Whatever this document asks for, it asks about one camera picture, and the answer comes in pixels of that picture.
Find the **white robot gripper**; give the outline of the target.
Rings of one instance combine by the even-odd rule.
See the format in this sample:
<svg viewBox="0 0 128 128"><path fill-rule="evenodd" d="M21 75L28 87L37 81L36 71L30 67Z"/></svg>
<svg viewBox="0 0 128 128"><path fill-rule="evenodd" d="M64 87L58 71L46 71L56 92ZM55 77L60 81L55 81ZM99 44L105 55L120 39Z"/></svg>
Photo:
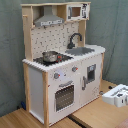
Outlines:
<svg viewBox="0 0 128 128"><path fill-rule="evenodd" d="M116 107L128 105L128 86L119 84L102 95L102 100Z"/></svg>

